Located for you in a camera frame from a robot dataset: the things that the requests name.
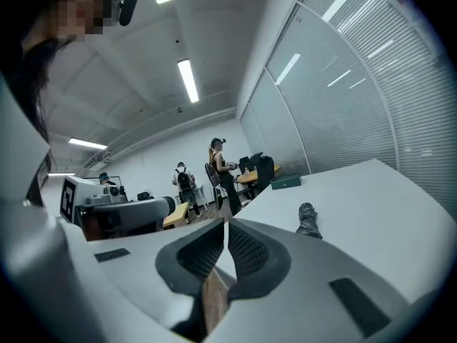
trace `window blind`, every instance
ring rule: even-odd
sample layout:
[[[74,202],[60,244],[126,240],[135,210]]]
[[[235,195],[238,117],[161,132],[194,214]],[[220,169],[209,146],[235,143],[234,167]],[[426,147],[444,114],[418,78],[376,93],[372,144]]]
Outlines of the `window blind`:
[[[335,0],[302,1],[322,16]],[[434,51],[433,36],[419,34],[392,0],[348,0],[329,23],[363,57],[386,98],[401,172],[457,219],[457,86],[451,63]]]
[[[269,156],[285,172],[309,174],[300,137],[288,109],[268,74],[262,74],[249,101]]]
[[[252,114],[251,107],[249,104],[246,109],[244,109],[243,116],[240,119],[241,128],[243,129],[244,136],[248,141],[249,149],[251,149],[252,154],[258,154],[263,152],[264,155],[268,155],[268,150],[263,142],[262,135],[258,129],[254,115]]]
[[[295,11],[267,69],[297,123],[313,173],[373,158],[396,168],[392,128],[372,78],[317,15],[302,6]]]

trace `white desk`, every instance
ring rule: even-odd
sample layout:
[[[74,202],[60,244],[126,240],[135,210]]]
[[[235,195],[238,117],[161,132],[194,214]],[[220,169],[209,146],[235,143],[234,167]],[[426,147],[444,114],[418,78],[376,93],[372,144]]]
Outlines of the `white desk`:
[[[443,281],[457,225],[424,190],[384,163],[370,160],[308,175],[300,187],[270,186],[236,217],[295,232],[304,202],[316,208],[323,240],[386,279],[409,302]],[[228,235],[226,224],[217,266],[235,277]]]

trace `wooden board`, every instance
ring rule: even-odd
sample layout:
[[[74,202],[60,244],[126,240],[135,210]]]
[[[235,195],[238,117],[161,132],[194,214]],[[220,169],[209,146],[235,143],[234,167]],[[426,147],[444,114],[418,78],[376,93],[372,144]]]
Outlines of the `wooden board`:
[[[278,172],[280,168],[281,168],[281,166],[275,165],[274,172],[275,173]],[[238,183],[242,183],[242,184],[251,183],[251,182],[256,181],[257,179],[258,179],[257,171],[253,170],[253,171],[250,171],[249,174],[240,175],[238,177]]]
[[[176,209],[174,210],[174,212],[165,218],[164,228],[171,226],[177,222],[183,221],[186,218],[186,212],[187,212],[188,208],[189,208],[188,202],[184,202],[184,203],[181,203],[178,206],[176,206]]]

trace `ceiling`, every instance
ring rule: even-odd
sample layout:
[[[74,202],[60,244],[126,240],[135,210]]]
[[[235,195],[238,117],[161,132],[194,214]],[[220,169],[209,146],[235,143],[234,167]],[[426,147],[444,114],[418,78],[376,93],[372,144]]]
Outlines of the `ceiling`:
[[[113,155],[154,134],[236,106],[265,0],[139,0],[127,27],[109,27],[59,52],[43,93],[54,171]],[[200,101],[191,103],[177,61],[189,58]]]

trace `office chair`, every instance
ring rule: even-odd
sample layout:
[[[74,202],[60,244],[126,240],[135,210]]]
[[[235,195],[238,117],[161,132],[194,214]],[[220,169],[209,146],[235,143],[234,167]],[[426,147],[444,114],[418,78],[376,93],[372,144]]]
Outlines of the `office chair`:
[[[141,192],[141,193],[138,193],[138,194],[136,195],[136,198],[137,198],[139,201],[144,201],[145,199],[154,199],[154,197],[151,196],[151,195],[149,194],[149,192]]]
[[[262,156],[263,152],[259,152],[258,154],[255,154],[251,156],[251,159],[249,160],[253,166],[258,166],[258,163],[260,162],[260,158]]]
[[[274,177],[274,161],[269,156],[263,156],[259,159],[257,165],[258,190],[262,192],[271,183]]]
[[[251,163],[251,161],[249,160],[249,158],[247,156],[242,157],[240,159],[240,163],[238,165],[238,168],[240,168],[242,174],[244,174],[244,172],[246,171],[246,168],[248,168],[248,170],[250,172],[255,170],[254,165]]]

